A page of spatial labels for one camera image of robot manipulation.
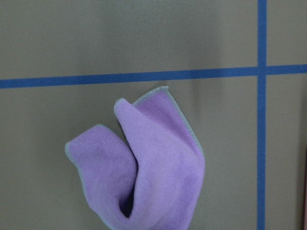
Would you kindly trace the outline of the purple microfiber cloth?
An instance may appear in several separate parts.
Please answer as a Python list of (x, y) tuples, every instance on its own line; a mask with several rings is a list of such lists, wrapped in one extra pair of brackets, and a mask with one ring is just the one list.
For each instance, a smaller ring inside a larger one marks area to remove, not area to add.
[(65, 146), (89, 207), (112, 230), (186, 230), (205, 161), (168, 87), (121, 98), (114, 113), (125, 139), (99, 124)]

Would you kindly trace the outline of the pink plastic bin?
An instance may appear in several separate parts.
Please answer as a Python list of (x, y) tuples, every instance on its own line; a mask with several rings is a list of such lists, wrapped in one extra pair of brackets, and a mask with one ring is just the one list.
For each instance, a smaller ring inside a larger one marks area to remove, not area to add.
[(307, 230), (307, 150), (305, 158), (305, 170), (304, 170), (304, 214), (303, 214), (303, 230)]

